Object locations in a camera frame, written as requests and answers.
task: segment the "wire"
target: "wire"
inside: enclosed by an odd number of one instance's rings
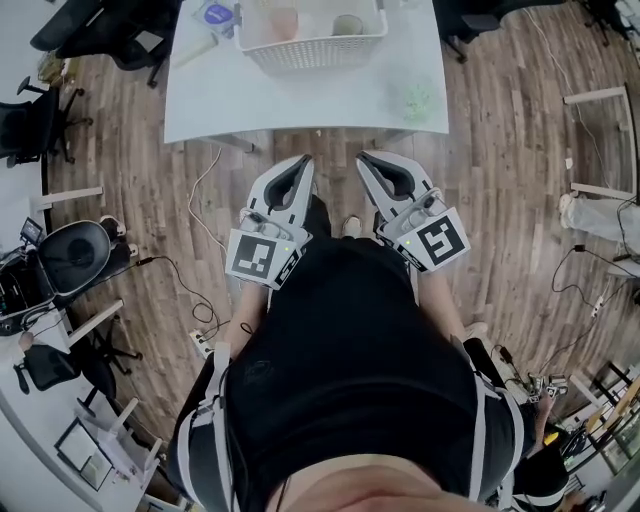
[[[564,347],[560,347],[558,350],[556,350],[551,357],[549,357],[549,359],[547,359],[547,361],[542,365],[542,368],[540,368],[540,371],[538,372],[538,374],[542,375],[542,372],[544,371],[544,369],[549,366],[549,363],[551,361],[553,361],[556,356],[558,356],[558,354],[561,354],[562,352],[564,352],[565,350],[569,350],[570,348],[576,346],[578,344],[578,342],[584,338],[587,334],[589,334],[591,332],[591,329],[593,329],[593,327],[596,325],[596,322],[598,321],[598,317],[594,317],[591,321],[591,324],[589,325],[588,329],[586,331],[584,331],[582,334],[580,334],[580,336],[578,336],[573,342],[569,343],[568,345],[565,345]]]
[[[571,254],[574,253],[575,250],[576,248],[572,247],[571,250],[566,254],[566,256],[562,258],[562,261],[560,262],[560,264],[556,267],[556,271],[553,273],[553,277],[551,278],[551,291],[556,293],[563,293],[571,288],[575,288],[580,293],[580,299],[582,299],[582,302],[584,302],[587,306],[593,309],[595,306],[591,304],[587,299],[584,298],[584,293],[582,292],[582,288],[580,288],[577,284],[570,284],[568,286],[565,286],[562,289],[556,288],[556,276],[558,275],[558,272],[560,271],[560,268],[562,267],[564,262],[567,261],[567,258],[569,258],[569,256],[571,256]]]
[[[529,16],[529,19],[531,20],[531,23],[533,23],[533,26],[536,28],[536,30],[542,36],[542,39],[545,42],[545,45],[547,47],[547,52],[549,53],[549,56],[551,57],[551,60],[553,60],[554,64],[556,65],[556,67],[558,68],[560,73],[562,73],[562,76],[564,77],[564,81],[567,84],[567,90],[569,91],[569,94],[573,95],[574,94],[573,88],[571,87],[571,83],[569,82],[569,77],[567,76],[567,72],[562,68],[562,66],[558,62],[558,59],[556,59],[556,56],[551,51],[551,44],[549,43],[549,39],[547,39],[547,36],[544,33],[544,31],[540,28],[540,25],[538,25],[536,23],[536,21],[533,19],[533,16],[531,16],[531,13],[529,12],[529,9],[524,9],[524,12],[527,13],[527,16]],[[611,188],[611,185],[609,185],[609,182],[607,181],[607,177],[604,174],[604,161],[602,160],[602,155],[600,154],[600,150],[598,149],[598,144],[596,142],[596,137],[595,137],[595,135],[593,135],[591,130],[589,130],[589,128],[587,127],[587,124],[584,122],[584,119],[582,119],[582,111],[580,110],[580,106],[579,105],[575,105],[575,107],[578,110],[578,117],[580,119],[580,123],[582,124],[582,127],[589,134],[589,136],[591,137],[591,140],[593,141],[593,147],[595,148],[596,155],[598,155],[598,160],[600,161],[600,174],[602,175],[602,179],[604,180],[605,185],[607,185],[607,188]]]
[[[67,316],[67,310],[65,309],[64,312],[62,313],[62,315],[60,315],[60,320],[58,320],[55,324],[53,324],[51,327],[47,327],[46,329],[42,329],[40,332],[36,333],[33,335],[33,338],[37,338],[38,336],[40,336],[43,332],[47,332],[50,329],[53,329],[54,327],[56,327],[60,322],[62,322],[64,320],[64,318]]]
[[[200,184],[200,182],[205,179],[207,177],[207,175],[211,172],[211,170],[216,166],[216,164],[218,163],[218,160],[220,160],[220,155],[222,154],[222,148],[220,148],[218,150],[218,156],[215,157],[215,159],[213,160],[213,162],[211,162],[211,165],[209,166],[209,168],[204,172],[204,174],[202,176],[200,176],[196,182],[193,184],[193,189],[191,190],[191,195],[189,196],[189,203],[187,205],[187,208],[189,209],[189,213],[191,214],[191,216],[196,219],[196,221],[198,222],[198,224],[200,224],[204,230],[207,232],[207,235],[209,235],[209,238],[211,238],[211,240],[213,240],[216,244],[218,244],[220,246],[220,248],[222,249],[222,251],[224,252],[224,256],[225,258],[227,257],[227,248],[224,246],[224,244],[222,242],[220,242],[215,236],[213,236],[213,233],[211,232],[211,230],[205,225],[204,222],[202,222],[200,220],[200,218],[193,212],[193,210],[191,209],[191,203],[193,202],[193,196],[196,193],[196,188],[198,187],[198,185]]]
[[[182,280],[182,276],[180,275],[180,270],[178,270],[178,266],[175,264],[175,262],[171,258],[169,258],[168,256],[153,256],[152,261],[153,260],[166,260],[169,263],[171,263],[171,266],[176,271],[176,277],[178,278],[178,282],[180,283],[180,285],[192,295],[195,295],[196,297],[202,299],[195,306],[193,306],[193,309],[191,310],[191,316],[193,316],[193,318],[195,318],[198,322],[201,322],[203,324],[210,324],[215,320],[214,326],[208,331],[205,331],[203,333],[203,337],[205,338],[203,341],[209,341],[215,338],[220,332],[220,328],[223,325],[228,324],[230,320],[226,322],[220,322],[220,317],[218,316],[218,313],[216,313],[216,310],[213,308],[213,304],[211,303],[211,301],[201,293],[192,290],[186,284],[184,284],[184,281]],[[198,308],[204,308],[206,311],[208,311],[209,316],[208,317],[198,316],[197,314]]]

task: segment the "table leg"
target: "table leg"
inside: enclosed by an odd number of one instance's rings
[[[223,146],[229,146],[237,149],[241,149],[245,153],[253,153],[256,149],[255,145],[235,135],[217,135],[215,137],[203,137],[202,140],[207,142],[213,142],[215,144],[222,144]]]
[[[627,201],[636,197],[631,192],[624,192],[622,190],[614,190],[606,187],[596,187],[594,185],[586,185],[584,183],[571,183],[571,190],[576,192],[584,192],[585,194],[596,194],[604,197],[613,197],[614,199],[622,199]]]
[[[34,197],[31,204],[36,210],[48,210],[53,203],[60,201],[68,201],[70,199],[79,199],[81,197],[99,196],[104,193],[102,187],[83,188],[79,190],[69,190],[58,194],[48,194],[46,196]]]
[[[616,96],[624,96],[626,94],[624,87],[611,87],[610,89],[600,89],[599,91],[583,92],[574,94],[573,96],[565,96],[565,105],[573,105],[575,103],[584,103],[586,101],[605,100],[607,98],[615,98]]]
[[[415,132],[411,130],[385,130],[384,133],[373,141],[376,149],[382,149],[386,144],[394,144],[400,142],[405,137],[413,135]]]
[[[89,320],[83,323],[75,331],[69,334],[69,347],[71,347],[74,343],[77,343],[82,338],[84,338],[87,334],[93,331],[93,329],[95,329],[98,325],[104,322],[107,318],[113,316],[123,306],[124,306],[124,301],[122,299],[119,299],[115,301],[107,309],[101,311],[100,313],[91,317]]]

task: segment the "picture frame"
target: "picture frame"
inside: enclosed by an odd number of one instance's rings
[[[95,491],[100,490],[113,469],[111,460],[79,418],[69,425],[54,448],[58,457]]]

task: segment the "white basket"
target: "white basket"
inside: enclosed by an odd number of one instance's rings
[[[269,8],[284,2],[298,11],[298,37],[272,42]],[[269,74],[295,69],[358,66],[371,57],[387,35],[383,0],[236,0],[235,42]],[[360,18],[364,35],[332,36],[333,22],[341,15]]]

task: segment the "cup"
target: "cup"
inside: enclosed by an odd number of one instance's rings
[[[353,14],[343,14],[333,21],[334,36],[361,36],[364,34],[364,23]]]
[[[291,41],[298,34],[298,11],[293,7],[276,7],[269,11],[269,21],[277,42]]]

